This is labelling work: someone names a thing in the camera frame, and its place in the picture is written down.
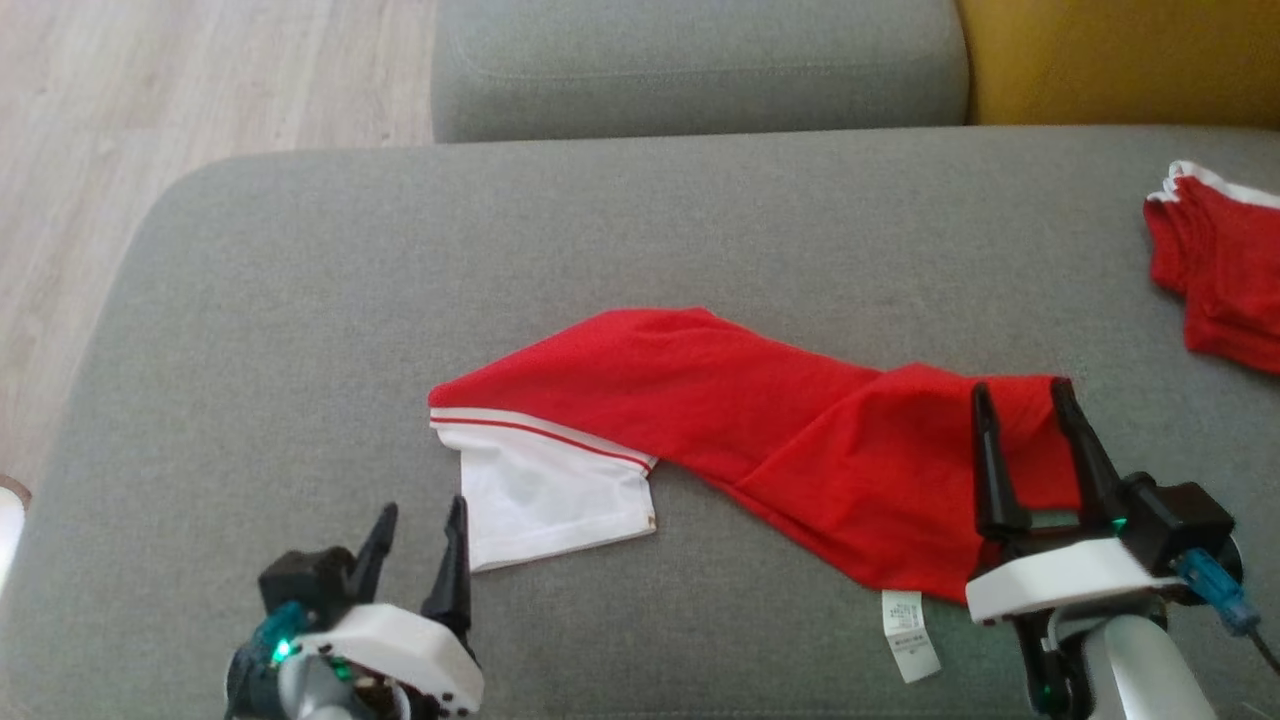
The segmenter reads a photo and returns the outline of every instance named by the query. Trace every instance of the robotic arm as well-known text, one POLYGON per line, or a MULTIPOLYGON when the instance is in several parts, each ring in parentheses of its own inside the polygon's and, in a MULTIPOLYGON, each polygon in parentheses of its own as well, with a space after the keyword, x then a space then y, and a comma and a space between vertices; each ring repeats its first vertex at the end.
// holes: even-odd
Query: robotic arm
POLYGON ((419 612, 374 603, 397 515, 384 507, 356 556, 291 551, 262 571, 268 616, 232 659, 224 720, 434 720, 480 708, 466 501, 453 498, 448 547, 419 612))
POLYGON ((983 538, 965 587, 975 623, 1014 626, 1032 708, 1055 720, 1210 719, 1166 634, 1170 602, 1212 605, 1280 673, 1244 601, 1235 520, 1196 483, 1116 474, 1066 379, 1051 386, 1080 489, 1078 523, 1033 528, 1018 502, 986 384, 973 391, 974 502, 983 538))

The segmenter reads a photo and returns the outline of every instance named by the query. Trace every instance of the gray fabric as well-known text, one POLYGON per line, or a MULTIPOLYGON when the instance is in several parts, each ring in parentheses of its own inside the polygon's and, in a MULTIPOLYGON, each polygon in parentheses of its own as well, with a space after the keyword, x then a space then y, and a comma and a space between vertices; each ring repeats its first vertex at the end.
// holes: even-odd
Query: gray fabric
MULTIPOLYGON (((457 456, 434 384, 617 306, 703 305, 851 363, 1065 373, 1123 471, 1236 514, 1280 624, 1280 382, 1181 345, 1139 206, 1192 158, 1272 188, 1280 135, 951 128, 268 155, 138 233, 67 411, 0 628, 26 714, 215 717, 279 552, 357 543, 421 601, 457 456)), ((906 687, 861 588, 685 473, 658 533, 475 580, 488 717, 1020 717, 1007 628, 928 602, 906 687)), ((1270 634, 1280 643, 1280 632, 1270 634)), ((1275 678, 1208 610, 1174 635, 1226 717, 1275 678)))
POLYGON ((961 124, 951 0, 444 0, 438 142, 961 124))

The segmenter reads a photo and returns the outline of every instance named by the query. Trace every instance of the red stripe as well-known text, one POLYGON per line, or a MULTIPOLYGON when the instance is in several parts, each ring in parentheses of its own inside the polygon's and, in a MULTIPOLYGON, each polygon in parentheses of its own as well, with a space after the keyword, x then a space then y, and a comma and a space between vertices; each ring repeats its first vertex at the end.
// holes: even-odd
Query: red stripe
POLYGON ((453 423, 453 424, 457 424, 457 425, 490 425, 490 427, 494 427, 494 428, 511 428, 513 430, 525 430, 525 432, 540 434, 543 437, 548 437, 548 438, 563 442, 564 445, 572 445, 573 447, 577 447, 580 450, 585 450, 588 452, 594 452, 596 455, 604 455, 605 457, 614 457, 617 460, 626 460, 627 462, 635 462, 636 465, 640 465, 641 468, 644 468, 645 473, 653 470, 653 468, 650 468, 648 462, 645 462, 644 460, 637 460, 635 457, 631 457, 630 455, 622 455, 621 452, 609 452, 607 450, 600 450, 599 447, 591 447, 590 445, 577 442, 576 439, 571 439, 571 438, 567 438, 564 436, 558 436, 558 434, 556 434, 556 433, 553 433, 550 430, 544 430, 541 428, 534 428, 534 427, 530 427, 530 425, 521 425, 520 423, 504 423, 502 420, 471 420, 471 419, 465 419, 465 418, 431 418, 431 421, 433 423, 453 423))

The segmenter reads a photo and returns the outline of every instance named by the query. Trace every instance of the blue cable connector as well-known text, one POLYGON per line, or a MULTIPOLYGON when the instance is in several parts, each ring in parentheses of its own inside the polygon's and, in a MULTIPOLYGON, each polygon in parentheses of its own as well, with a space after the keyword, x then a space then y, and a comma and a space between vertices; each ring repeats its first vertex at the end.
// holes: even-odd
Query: blue cable connector
POLYGON ((1244 588, 1229 575, 1217 560, 1201 548, 1188 550, 1178 561, 1178 575, 1196 594, 1217 610, 1228 632, 1244 637, 1262 621, 1262 616, 1244 600, 1244 588))

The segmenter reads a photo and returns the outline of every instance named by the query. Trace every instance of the wooden floor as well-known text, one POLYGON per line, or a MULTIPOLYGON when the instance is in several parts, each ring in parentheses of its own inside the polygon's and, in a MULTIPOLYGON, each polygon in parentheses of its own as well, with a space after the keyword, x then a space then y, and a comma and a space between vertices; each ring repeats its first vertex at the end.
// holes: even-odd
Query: wooden floor
POLYGON ((434 0, 0 0, 0 474, 40 497, 140 220, 214 160, 430 142, 434 0))

